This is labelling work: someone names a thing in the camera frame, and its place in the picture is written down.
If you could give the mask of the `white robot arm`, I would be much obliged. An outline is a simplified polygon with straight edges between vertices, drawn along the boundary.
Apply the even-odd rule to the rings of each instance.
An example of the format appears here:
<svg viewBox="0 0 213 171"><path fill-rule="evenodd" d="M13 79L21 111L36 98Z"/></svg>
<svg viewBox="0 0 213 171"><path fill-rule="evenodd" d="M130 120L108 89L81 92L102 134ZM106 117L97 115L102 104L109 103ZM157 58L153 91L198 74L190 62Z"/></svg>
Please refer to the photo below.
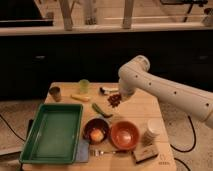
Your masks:
<svg viewBox="0 0 213 171"><path fill-rule="evenodd" d="M160 78L148 72L149 60L138 55L119 68L119 93L129 99L144 90L192 115L213 129L213 93Z"/></svg>

